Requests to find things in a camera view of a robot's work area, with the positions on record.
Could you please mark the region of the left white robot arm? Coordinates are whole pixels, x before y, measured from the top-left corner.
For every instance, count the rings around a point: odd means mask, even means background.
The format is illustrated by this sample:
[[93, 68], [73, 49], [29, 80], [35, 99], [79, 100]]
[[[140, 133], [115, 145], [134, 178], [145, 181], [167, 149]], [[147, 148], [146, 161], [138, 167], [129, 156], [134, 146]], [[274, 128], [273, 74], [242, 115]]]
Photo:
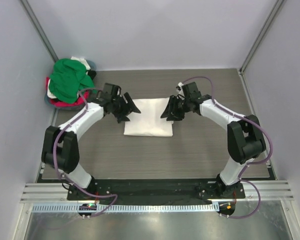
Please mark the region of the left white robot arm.
[[91, 100], [83, 98], [84, 106], [74, 117], [59, 126], [49, 126], [44, 134], [41, 161], [87, 200], [96, 197], [97, 187], [94, 177], [80, 164], [80, 138], [108, 114], [121, 123], [128, 122], [131, 113], [141, 113], [129, 93], [122, 94], [121, 90], [118, 85], [105, 83]]

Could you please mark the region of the white Coca-Cola t-shirt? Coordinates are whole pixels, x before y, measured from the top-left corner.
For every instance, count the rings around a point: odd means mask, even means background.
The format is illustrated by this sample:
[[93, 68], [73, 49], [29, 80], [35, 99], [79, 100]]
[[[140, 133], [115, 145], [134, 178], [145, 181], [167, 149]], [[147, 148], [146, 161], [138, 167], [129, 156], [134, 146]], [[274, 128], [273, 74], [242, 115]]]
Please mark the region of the white Coca-Cola t-shirt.
[[125, 136], [136, 137], [172, 137], [173, 122], [161, 118], [168, 105], [168, 98], [134, 99], [140, 113], [132, 112], [125, 122]]

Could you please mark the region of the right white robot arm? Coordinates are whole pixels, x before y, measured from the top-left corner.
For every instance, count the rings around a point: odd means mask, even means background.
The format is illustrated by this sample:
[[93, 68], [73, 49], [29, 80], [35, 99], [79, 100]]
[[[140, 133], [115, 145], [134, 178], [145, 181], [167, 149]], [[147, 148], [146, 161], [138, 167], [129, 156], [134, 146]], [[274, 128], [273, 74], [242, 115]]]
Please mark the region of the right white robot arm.
[[232, 196], [248, 165], [266, 149], [259, 119], [253, 114], [245, 116], [218, 104], [211, 95], [201, 94], [195, 82], [180, 83], [177, 90], [177, 95], [169, 97], [160, 117], [176, 122], [182, 121], [186, 113], [193, 112], [226, 131], [229, 160], [216, 177], [215, 191], [221, 198]]

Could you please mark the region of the grey laundry basket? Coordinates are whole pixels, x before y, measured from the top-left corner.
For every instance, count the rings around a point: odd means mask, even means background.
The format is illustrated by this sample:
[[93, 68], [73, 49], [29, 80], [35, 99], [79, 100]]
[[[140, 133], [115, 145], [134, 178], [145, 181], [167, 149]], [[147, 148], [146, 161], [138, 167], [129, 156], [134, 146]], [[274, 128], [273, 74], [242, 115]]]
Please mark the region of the grey laundry basket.
[[84, 58], [62, 58], [55, 62], [52, 73], [46, 77], [44, 99], [59, 110], [75, 111], [96, 96], [94, 78], [97, 72]]

